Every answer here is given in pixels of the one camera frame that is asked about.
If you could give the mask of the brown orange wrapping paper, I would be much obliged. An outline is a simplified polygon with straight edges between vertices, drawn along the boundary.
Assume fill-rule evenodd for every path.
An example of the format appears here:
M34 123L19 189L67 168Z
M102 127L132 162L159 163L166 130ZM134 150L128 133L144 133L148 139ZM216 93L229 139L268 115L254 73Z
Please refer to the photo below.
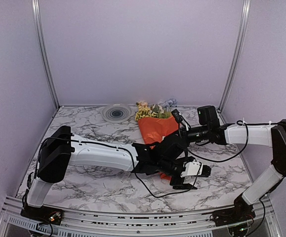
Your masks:
M138 120L138 126L145 144L161 142L164 137L178 129L178 123L173 116L166 119L144 117Z

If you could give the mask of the green leafy fake stem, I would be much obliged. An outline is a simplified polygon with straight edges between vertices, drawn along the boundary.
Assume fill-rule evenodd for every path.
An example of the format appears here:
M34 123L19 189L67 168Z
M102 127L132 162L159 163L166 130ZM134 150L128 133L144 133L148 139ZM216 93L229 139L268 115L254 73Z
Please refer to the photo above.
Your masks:
M154 118L159 118L159 119L168 119L172 116L171 114L171 107L164 107L159 104L153 104L150 107L151 114Z

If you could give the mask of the blue fake flower stem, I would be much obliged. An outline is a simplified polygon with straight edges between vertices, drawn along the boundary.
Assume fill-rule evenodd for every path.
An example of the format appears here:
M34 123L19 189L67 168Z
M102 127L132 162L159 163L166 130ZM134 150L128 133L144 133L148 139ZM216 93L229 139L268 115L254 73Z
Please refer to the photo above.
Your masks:
M177 100L175 98L170 98L164 101L160 101L158 105L161 106L164 110L169 111L172 108L177 107Z

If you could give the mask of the yellow daisy fake bunch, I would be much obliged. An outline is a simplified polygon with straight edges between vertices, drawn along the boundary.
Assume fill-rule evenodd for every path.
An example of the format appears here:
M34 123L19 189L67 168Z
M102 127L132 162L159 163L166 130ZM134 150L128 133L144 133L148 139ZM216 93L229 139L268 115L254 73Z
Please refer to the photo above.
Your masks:
M157 114L153 112L149 107L139 106L135 115L135 121L139 121L143 118L155 118L156 115Z

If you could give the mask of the pink rose fake stem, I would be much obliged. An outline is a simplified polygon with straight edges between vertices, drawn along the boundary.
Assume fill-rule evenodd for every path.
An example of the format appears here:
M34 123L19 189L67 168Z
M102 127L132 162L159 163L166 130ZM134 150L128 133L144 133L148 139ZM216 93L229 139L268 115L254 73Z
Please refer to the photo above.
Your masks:
M146 102L146 101L138 101L137 103L136 103L136 106L137 107L148 107L148 103Z

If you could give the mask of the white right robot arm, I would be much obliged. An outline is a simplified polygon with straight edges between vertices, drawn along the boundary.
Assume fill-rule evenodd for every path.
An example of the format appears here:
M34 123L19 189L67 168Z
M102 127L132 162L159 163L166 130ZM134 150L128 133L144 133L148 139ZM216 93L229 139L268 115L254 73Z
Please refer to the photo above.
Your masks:
M188 142L207 141L218 145L242 146L238 153L243 157L255 154L262 163L269 162L229 211L232 220L240 221L248 214L248 206L275 190L286 178L286 119L257 123L239 120L220 124L214 106L199 107L197 113L199 126L192 127L183 116L179 118L182 125L179 132Z

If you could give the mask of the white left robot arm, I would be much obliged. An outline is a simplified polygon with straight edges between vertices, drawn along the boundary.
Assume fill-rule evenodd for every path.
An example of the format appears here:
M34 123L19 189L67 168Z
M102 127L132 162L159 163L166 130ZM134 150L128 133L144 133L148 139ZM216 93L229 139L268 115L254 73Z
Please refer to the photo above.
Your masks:
M204 167L187 154L189 141L172 133L161 142L151 144L112 144L86 139L62 126L40 146L32 182L28 185L26 204L28 212L37 220L47 216L43 205L53 184L61 182L69 165L100 166L126 172L152 175L158 172L171 177L170 184L178 193L194 189L185 177L199 177Z

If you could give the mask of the grey ringed plate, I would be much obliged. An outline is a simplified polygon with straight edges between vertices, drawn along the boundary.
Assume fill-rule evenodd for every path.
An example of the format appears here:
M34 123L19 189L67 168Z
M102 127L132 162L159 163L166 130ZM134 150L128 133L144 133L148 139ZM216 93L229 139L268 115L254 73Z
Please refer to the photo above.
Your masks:
M110 123L122 123L133 116L132 108L125 104L112 104L101 110L103 119Z

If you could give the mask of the aluminium frame post right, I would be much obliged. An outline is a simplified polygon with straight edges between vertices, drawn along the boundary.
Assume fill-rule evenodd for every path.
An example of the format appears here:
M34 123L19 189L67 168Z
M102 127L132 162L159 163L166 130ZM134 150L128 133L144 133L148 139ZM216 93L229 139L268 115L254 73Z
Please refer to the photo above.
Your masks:
M240 18L239 30L238 30L238 35L237 35L237 40L236 40L235 49L234 49L234 54L233 54L230 69L228 72L226 84L225 84L225 87L224 87L224 90L222 93L222 97L221 97L221 100L220 100L219 106L218 106L218 110L220 113L222 113L223 110L225 109L227 100L228 100L230 92L231 92L232 85L233 85L234 80L235 80L238 62L240 60L241 52L242 52L242 49L244 47L250 8L251 8L251 0L244 0L241 18Z

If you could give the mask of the aluminium frame post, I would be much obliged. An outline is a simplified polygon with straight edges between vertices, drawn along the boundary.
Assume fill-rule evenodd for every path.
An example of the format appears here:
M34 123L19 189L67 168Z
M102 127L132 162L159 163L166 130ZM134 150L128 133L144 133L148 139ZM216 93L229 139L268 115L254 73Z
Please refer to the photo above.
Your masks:
M54 107L58 110L60 108L58 96L56 94L55 85L51 73L51 68L47 56L46 45L43 35L43 28L42 28L42 20L41 20L41 11L40 11L40 1L39 0L32 0L32 9L33 9L33 17L34 23L37 33L37 39L39 43L39 49L41 53L41 60L47 80L47 84L49 87L50 95L54 104Z
M226 84L225 84L225 87L224 87L224 90L222 93L222 97L221 97L221 100L220 100L219 106L218 106L218 110L220 113L222 113L223 110L225 109L227 100L228 100L230 92L231 92L232 85L233 85L234 80L235 80L238 62L240 60L241 52L242 52L242 49L244 47L250 8L251 8L251 0L244 0L241 18L240 18L239 30L238 30L238 35L237 35L237 40L236 40L235 49L234 49L234 54L233 54L230 69L228 72Z

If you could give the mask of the aluminium frame post left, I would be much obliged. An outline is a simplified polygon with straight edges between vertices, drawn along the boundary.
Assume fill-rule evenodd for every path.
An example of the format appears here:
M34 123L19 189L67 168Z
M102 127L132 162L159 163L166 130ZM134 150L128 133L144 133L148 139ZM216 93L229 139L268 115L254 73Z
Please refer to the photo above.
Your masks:
M40 11L40 1L39 0L32 0L32 9L33 9L33 17L34 23L37 33L37 39L39 43L39 49L41 53L41 60L47 80L47 84L49 87L50 95L54 104L54 107L58 110L60 108L58 96L56 94L55 85L51 73L51 68L47 56L46 45L43 35L43 28L42 28L42 20L41 20L41 11Z

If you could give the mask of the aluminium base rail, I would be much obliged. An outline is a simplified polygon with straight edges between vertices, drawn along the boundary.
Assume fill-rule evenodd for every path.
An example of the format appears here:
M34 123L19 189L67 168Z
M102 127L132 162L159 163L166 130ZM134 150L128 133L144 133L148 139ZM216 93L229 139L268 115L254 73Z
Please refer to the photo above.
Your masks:
M54 222L21 216L22 201L6 197L0 212L0 237L281 237L269 199L253 206L255 217L221 221L217 208L169 213L116 213L61 207Z

